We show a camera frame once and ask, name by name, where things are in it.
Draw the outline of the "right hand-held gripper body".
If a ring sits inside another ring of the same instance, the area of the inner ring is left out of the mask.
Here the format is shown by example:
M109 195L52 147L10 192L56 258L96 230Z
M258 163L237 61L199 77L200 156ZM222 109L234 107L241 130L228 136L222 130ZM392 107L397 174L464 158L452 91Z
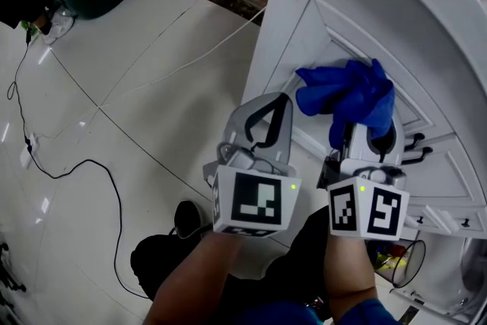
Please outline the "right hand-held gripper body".
M342 149L326 157L317 186L328 194L332 235L395 241L409 202L406 172L400 165L378 162L369 148L369 132L356 124L350 158L341 159Z

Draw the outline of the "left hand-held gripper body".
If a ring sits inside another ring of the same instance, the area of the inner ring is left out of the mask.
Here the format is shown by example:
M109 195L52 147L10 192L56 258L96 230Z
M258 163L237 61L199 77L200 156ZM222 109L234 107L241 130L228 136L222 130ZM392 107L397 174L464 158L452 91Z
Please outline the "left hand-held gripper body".
M269 237L288 228L301 179L290 166L293 103L279 140L271 148L253 148L266 140L272 113L252 129L247 140L245 122L281 92L260 95L230 115L215 161L204 165L203 176L212 188L214 232L246 237Z

